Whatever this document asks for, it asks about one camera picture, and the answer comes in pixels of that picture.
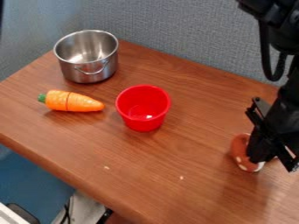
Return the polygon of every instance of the red cup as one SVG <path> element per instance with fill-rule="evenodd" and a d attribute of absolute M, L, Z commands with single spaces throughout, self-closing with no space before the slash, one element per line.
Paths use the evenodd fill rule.
<path fill-rule="evenodd" d="M 133 130 L 158 129 L 171 107 L 171 98 L 163 89 L 151 85 L 127 88 L 117 98 L 117 111 Z"/>

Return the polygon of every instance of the stainless steel pot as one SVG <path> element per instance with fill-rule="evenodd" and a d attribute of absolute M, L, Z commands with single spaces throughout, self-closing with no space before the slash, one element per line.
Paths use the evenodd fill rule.
<path fill-rule="evenodd" d="M 118 70 L 118 38 L 106 31 L 77 31 L 59 40 L 54 53 L 66 79 L 103 81 Z"/>

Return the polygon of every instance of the wood grain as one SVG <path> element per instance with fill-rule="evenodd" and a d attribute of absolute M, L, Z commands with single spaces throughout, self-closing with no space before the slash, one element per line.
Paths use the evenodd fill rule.
<path fill-rule="evenodd" d="M 129 129 L 115 109 L 121 91 L 143 83 L 173 98 L 150 133 Z M 50 111 L 37 101 L 50 89 L 107 108 Z M 115 76 L 91 85 L 63 79 L 49 52 L 0 83 L 0 142 L 134 223 L 297 223 L 298 174 L 278 161 L 245 173 L 229 156 L 231 138 L 253 129 L 254 96 L 273 102 L 277 88 L 126 41 Z"/>

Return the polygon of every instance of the orange carrot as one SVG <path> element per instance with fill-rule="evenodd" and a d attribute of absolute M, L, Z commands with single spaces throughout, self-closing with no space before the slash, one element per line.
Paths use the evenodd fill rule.
<path fill-rule="evenodd" d="M 99 111 L 105 108 L 105 104 L 89 96 L 61 90 L 41 94 L 39 102 L 46 103 L 50 109 L 73 112 Z"/>

